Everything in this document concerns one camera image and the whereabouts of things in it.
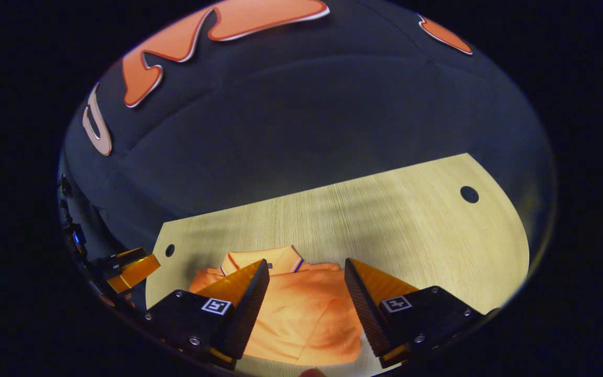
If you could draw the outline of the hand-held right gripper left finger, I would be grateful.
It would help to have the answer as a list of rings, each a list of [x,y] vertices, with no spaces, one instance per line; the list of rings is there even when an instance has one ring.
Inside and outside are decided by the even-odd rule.
[[[196,293],[176,290],[144,313],[144,329],[204,370],[234,370],[258,319],[270,268],[258,260]]]

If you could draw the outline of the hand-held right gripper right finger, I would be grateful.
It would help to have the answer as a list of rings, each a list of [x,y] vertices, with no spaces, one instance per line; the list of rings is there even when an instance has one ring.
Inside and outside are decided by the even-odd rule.
[[[354,258],[344,281],[382,368],[411,367],[436,357],[498,314],[479,311],[446,289],[419,289]]]

